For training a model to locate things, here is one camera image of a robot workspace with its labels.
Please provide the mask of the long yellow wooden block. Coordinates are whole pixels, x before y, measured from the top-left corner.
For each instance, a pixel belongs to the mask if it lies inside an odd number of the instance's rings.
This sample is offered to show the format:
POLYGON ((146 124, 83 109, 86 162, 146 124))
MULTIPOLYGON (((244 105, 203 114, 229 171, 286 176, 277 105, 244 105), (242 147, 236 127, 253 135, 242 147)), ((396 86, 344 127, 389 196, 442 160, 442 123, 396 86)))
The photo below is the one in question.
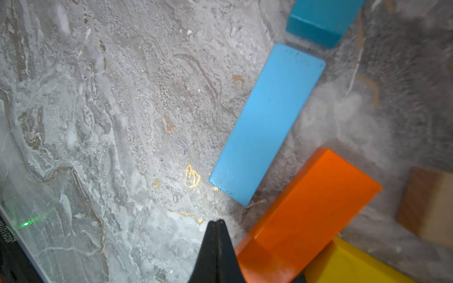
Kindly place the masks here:
POLYGON ((305 267, 304 276, 308 283, 414 282, 338 237, 305 267))

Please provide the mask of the orange wooden block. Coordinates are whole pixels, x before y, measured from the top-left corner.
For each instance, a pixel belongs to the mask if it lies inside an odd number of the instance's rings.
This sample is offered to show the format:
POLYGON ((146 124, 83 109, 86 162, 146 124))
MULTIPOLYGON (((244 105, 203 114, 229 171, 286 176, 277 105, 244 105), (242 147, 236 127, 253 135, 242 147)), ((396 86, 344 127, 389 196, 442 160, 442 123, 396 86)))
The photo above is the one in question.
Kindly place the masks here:
POLYGON ((381 190, 334 151, 318 148, 236 247, 246 282, 292 282, 381 190))

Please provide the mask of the natural wooden block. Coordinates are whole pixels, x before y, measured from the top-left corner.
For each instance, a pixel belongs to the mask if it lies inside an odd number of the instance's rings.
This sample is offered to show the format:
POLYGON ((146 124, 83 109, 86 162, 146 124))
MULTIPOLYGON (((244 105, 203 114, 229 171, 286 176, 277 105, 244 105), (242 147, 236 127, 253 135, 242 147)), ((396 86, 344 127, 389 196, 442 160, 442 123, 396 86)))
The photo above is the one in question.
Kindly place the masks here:
POLYGON ((413 167, 396 216, 420 239, 453 247, 453 174, 413 167))

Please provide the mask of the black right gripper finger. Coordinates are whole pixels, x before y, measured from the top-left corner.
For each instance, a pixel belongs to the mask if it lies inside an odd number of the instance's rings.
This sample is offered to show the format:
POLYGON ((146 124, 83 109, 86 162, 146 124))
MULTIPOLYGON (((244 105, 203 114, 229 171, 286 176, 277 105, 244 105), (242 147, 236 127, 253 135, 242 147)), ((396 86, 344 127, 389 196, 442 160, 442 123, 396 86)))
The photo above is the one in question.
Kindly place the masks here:
POLYGON ((224 220, 210 221, 189 283, 244 283, 224 220))

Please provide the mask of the teal wooden block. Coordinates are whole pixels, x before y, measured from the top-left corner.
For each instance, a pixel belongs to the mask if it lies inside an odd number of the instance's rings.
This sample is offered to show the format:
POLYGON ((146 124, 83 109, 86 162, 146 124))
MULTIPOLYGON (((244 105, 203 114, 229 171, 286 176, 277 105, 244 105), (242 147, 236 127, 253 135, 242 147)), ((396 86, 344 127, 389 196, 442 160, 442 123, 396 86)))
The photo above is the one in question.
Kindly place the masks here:
POLYGON ((364 0, 297 0, 285 30, 326 48, 342 39, 364 0))

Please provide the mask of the light blue wooden block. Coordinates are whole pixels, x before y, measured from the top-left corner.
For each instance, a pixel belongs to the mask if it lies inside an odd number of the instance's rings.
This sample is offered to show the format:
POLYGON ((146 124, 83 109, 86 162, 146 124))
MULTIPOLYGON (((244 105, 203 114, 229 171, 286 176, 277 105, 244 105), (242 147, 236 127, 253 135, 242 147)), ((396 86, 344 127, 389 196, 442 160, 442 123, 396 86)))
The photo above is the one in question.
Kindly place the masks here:
POLYGON ((247 206, 322 75, 326 62, 276 44, 210 174, 247 206))

